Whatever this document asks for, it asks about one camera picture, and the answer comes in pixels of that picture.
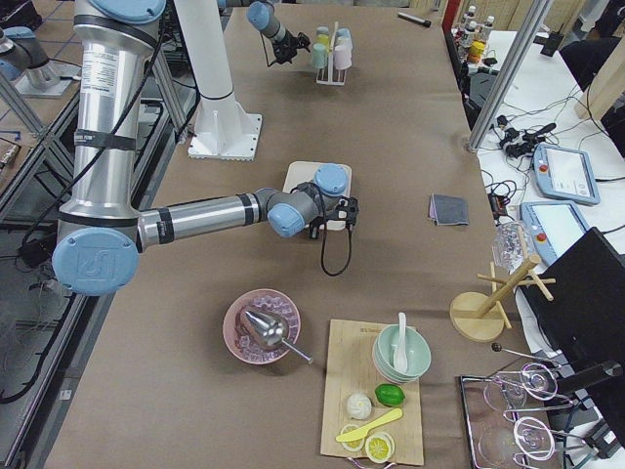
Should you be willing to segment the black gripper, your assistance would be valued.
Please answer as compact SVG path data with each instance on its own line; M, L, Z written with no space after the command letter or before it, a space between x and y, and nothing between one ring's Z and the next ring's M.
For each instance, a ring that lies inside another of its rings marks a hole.
M330 222L343 223L344 227L351 233L354 230L358 212L356 197L341 196L333 208L326 209L309 223L309 238L318 239L319 231L321 229L328 230Z
M293 36L291 32L286 31L282 39L272 40L271 43L274 53L274 60L271 64L291 64L299 49L310 51L311 40L304 32L299 32L297 36Z

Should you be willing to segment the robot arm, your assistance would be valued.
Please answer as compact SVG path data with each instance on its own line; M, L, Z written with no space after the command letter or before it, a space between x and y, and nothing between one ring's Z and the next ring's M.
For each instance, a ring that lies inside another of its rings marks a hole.
M220 10L235 7L248 8L247 20L271 42L274 59L269 62L269 58L266 58L267 66L291 64L300 49L307 52L310 50L310 38L303 32L294 36L274 14L272 1L218 0L217 4Z
M52 267L58 283L85 296L125 286L148 247L268 223L279 235L321 235L330 223L352 229L357 201L346 166L323 163L294 188L140 210L132 184L148 138L139 133L146 79L162 79L164 16L173 11L195 80L194 157L250 160L263 118L235 97L217 1L79 1L73 25L83 45L74 173L60 207Z

